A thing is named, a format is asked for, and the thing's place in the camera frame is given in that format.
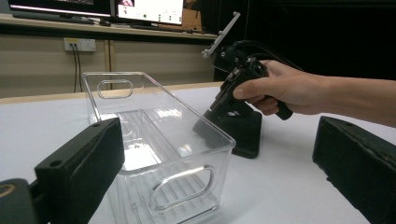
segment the clear plastic bin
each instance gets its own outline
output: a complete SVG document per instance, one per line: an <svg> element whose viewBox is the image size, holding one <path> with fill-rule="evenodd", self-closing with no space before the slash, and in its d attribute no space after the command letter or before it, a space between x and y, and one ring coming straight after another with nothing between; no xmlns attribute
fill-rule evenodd
<svg viewBox="0 0 396 224"><path fill-rule="evenodd" d="M125 163L107 192L117 224L183 223L219 207L235 141L147 74L85 73L91 122L119 117Z"/></svg>

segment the white table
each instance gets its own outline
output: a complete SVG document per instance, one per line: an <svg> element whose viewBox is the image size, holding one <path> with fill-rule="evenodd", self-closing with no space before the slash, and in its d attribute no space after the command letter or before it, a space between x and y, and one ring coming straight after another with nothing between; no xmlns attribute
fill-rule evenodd
<svg viewBox="0 0 396 224"><path fill-rule="evenodd" d="M204 113L219 92L219 87L209 86L173 93ZM0 100L0 180L35 180L34 167L89 125L86 111L86 101L78 98ZM286 121L264 117L259 158L231 156L219 210L197 223L369 223L312 162L320 116L294 114ZM394 128L331 117L351 121L396 145ZM90 223L112 223L106 198Z"/></svg>

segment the electrical outlet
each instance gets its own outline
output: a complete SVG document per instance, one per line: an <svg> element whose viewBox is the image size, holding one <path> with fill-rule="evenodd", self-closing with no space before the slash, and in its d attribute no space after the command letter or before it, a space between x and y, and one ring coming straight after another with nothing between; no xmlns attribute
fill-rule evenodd
<svg viewBox="0 0 396 224"><path fill-rule="evenodd" d="M73 51L72 46L75 47L74 50L78 51L96 51L96 44L94 39L78 39L78 38L64 38L64 49L66 51Z"/></svg>

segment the monitor screen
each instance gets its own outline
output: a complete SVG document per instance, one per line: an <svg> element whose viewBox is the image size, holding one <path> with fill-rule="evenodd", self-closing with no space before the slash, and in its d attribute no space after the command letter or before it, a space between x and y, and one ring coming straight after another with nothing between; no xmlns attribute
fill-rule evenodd
<svg viewBox="0 0 396 224"><path fill-rule="evenodd" d="M8 0L12 11L28 11L57 15L110 17L109 0Z"/></svg>
<svg viewBox="0 0 396 224"><path fill-rule="evenodd" d="M183 0L116 0L116 17L181 25Z"/></svg>

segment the forearm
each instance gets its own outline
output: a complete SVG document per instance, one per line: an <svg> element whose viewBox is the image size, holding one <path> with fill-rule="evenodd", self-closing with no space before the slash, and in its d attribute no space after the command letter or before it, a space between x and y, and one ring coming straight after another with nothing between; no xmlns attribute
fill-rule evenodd
<svg viewBox="0 0 396 224"><path fill-rule="evenodd" d="M396 127L396 81L323 78L322 111Z"/></svg>

